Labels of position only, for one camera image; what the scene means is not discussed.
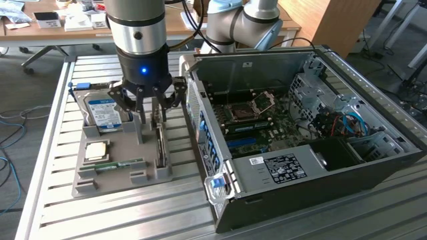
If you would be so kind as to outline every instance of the blue ram slot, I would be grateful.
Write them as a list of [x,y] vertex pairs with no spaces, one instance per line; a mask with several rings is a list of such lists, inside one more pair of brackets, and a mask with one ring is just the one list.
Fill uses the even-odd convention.
[[227,147],[228,148],[236,148],[244,145],[252,145],[256,143],[256,138],[255,137],[249,137],[249,138],[244,138],[244,139],[239,139],[239,140],[229,140],[227,141]]

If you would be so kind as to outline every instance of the white label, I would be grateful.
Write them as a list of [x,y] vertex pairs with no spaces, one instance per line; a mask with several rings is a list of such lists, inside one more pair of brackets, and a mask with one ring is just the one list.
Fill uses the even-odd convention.
[[265,127],[268,125],[268,122],[256,123],[255,128]]
[[88,101],[93,120],[101,129],[113,129],[121,125],[120,114],[115,110],[116,105],[112,99]]
[[236,128],[235,131],[240,132],[240,131],[251,130],[252,128],[253,126],[240,127],[240,128]]
[[251,61],[249,62],[244,62],[241,67],[243,68],[251,68],[252,67],[252,62]]
[[95,35],[96,37],[112,37],[113,34],[112,33],[99,33]]
[[37,24],[39,24],[39,27],[40,27],[41,29],[47,29],[47,28],[60,28],[60,27],[61,27],[60,20],[45,20],[45,21],[39,21],[39,20],[37,20]]
[[252,165],[263,164],[264,158],[261,156],[259,156],[259,157],[249,158],[248,161],[251,162]]
[[29,24],[25,22],[19,24],[5,24],[4,26],[7,27],[7,29],[21,29],[29,27]]

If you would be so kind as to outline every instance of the motherboard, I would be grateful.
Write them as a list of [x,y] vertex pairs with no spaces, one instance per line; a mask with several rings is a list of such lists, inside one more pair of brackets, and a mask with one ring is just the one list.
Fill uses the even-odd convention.
[[215,99],[229,101],[211,102],[233,158],[296,147],[308,137],[289,116],[283,92],[268,89]]

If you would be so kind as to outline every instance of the barcode label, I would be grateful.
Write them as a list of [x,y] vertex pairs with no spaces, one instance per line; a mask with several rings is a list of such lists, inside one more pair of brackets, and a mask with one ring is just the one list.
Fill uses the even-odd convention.
[[88,101],[95,123],[101,129],[113,129],[121,125],[120,114],[115,109],[116,105],[112,99]]
[[263,164],[264,158],[261,156],[259,156],[259,157],[249,158],[248,161],[251,162],[252,165]]

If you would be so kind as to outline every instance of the wooden cabinet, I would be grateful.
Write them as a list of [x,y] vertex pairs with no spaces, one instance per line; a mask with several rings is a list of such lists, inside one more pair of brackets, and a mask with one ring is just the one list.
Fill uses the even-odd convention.
[[[381,0],[279,0],[301,29],[296,37],[328,45],[345,57]],[[308,46],[304,40],[293,46]]]

